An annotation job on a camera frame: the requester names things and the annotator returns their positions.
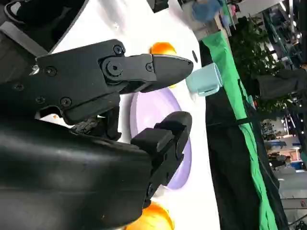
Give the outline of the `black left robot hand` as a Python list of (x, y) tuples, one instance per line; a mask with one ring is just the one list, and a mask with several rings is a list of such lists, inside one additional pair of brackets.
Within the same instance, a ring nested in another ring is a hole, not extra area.
[(169, 7), (168, 0), (147, 0), (147, 3), (154, 13), (160, 12)]

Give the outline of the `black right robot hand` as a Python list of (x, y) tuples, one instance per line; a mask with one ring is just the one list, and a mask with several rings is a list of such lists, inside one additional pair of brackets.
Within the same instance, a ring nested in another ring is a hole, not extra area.
[(190, 113), (172, 112), (120, 143), (122, 94), (184, 80), (189, 59), (125, 56), (116, 39), (37, 59), (0, 85), (0, 227), (109, 230), (136, 221), (183, 161)]

